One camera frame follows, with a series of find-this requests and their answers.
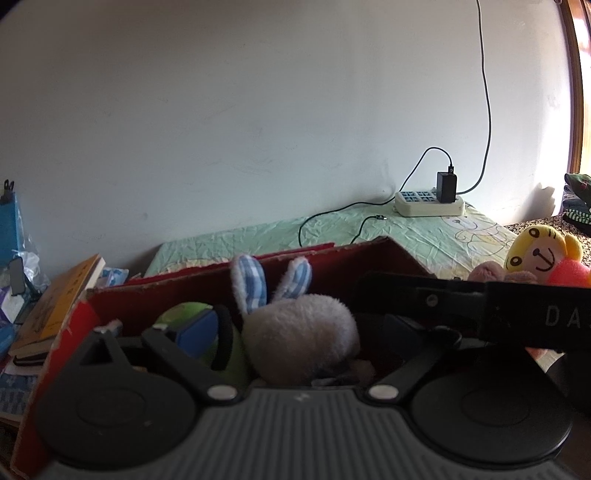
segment black power adapter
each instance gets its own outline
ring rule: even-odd
[[[437,172],[437,200],[439,203],[453,203],[456,201],[457,177],[450,165],[447,171]]]

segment white plush toy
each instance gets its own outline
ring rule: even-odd
[[[255,258],[236,257],[230,272],[246,353],[267,384],[310,385],[339,369],[352,371],[358,383],[371,381],[371,364],[350,361],[359,353],[359,333],[349,309],[332,297],[305,294],[312,271],[304,257],[290,262],[269,304]]]

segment stack of books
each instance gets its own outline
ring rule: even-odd
[[[8,356],[0,363],[0,464],[8,466],[31,391],[72,306],[95,286],[105,260],[100,255],[57,277],[31,309]]]

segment white wall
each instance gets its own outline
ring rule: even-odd
[[[506,223],[562,188],[566,47],[553,0],[482,10],[467,200]],[[24,0],[0,22],[0,176],[52,275],[384,198],[429,145],[465,189],[479,64],[475,0]]]

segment blue plaid bunny ear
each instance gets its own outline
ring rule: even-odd
[[[293,259],[287,266],[287,272],[279,282],[273,301],[296,299],[308,290],[312,281],[312,266],[305,257]]]
[[[265,273],[259,261],[250,255],[239,255],[232,260],[230,277],[238,310],[249,315],[267,304]]]

